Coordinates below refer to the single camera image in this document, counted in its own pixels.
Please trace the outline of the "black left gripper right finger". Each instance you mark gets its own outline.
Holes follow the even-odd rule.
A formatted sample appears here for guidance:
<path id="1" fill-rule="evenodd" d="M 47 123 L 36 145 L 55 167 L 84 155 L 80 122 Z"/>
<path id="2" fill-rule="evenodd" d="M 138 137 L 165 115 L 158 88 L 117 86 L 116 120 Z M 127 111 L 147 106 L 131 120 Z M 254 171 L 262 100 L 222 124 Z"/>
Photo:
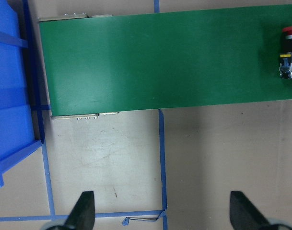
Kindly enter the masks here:
<path id="1" fill-rule="evenodd" d="M 269 227 L 269 221 L 241 191 L 231 191 L 230 223 L 234 230 L 260 230 Z"/>

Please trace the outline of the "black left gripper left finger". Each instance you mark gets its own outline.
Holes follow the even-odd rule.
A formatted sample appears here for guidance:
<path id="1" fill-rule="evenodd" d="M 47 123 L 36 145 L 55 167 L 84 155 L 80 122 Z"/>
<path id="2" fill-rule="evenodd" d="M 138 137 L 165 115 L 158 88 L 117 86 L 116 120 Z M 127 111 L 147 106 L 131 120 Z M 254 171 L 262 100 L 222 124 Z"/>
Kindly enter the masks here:
<path id="1" fill-rule="evenodd" d="M 94 193 L 93 191 L 84 191 L 66 219 L 64 227 L 66 230 L 92 230 L 94 223 Z"/>

